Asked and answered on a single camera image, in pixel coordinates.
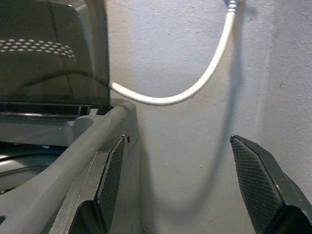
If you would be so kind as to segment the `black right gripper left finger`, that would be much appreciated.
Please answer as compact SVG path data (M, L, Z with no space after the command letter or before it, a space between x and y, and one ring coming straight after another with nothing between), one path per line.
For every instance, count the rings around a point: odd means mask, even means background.
M121 136L96 154L78 196L69 233L109 233L119 192L124 148L125 137Z

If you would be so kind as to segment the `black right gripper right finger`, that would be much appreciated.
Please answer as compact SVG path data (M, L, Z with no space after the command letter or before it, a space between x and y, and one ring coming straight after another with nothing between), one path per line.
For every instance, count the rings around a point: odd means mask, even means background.
M310 234L312 205L271 153L238 135L230 138L240 192L257 234Z

